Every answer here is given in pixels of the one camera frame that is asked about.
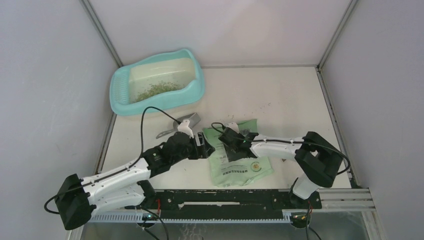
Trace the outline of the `green cat litter bag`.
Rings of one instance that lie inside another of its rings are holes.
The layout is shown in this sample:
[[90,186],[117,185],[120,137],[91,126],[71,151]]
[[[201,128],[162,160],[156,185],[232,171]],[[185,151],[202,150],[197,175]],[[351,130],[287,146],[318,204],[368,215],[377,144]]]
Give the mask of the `green cat litter bag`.
[[218,131],[209,127],[203,128],[202,132],[207,142],[215,148],[208,157],[210,177],[215,187],[246,186],[274,173],[268,157],[233,160],[235,154],[226,150],[223,143],[219,141]]

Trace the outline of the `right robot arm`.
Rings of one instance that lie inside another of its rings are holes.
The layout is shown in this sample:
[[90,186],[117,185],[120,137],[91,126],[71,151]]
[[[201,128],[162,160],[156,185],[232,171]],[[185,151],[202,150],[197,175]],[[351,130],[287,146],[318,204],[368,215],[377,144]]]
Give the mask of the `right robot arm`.
[[345,157],[314,131],[298,138],[273,138],[258,132],[242,135],[225,127],[218,139],[227,150],[233,152],[237,160],[267,157],[296,162],[303,174],[290,188],[289,203],[295,208],[307,204],[309,197],[318,189],[334,185]]

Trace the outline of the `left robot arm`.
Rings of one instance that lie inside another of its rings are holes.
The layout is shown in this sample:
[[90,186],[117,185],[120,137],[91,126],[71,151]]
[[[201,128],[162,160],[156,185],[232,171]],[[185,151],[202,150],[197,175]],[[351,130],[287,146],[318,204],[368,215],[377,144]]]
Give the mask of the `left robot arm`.
[[203,133],[190,137],[177,132],[123,166],[84,178],[68,176],[54,198],[64,228],[74,230],[97,214],[123,207],[153,207],[157,196],[149,179],[182,160],[206,159],[214,151]]

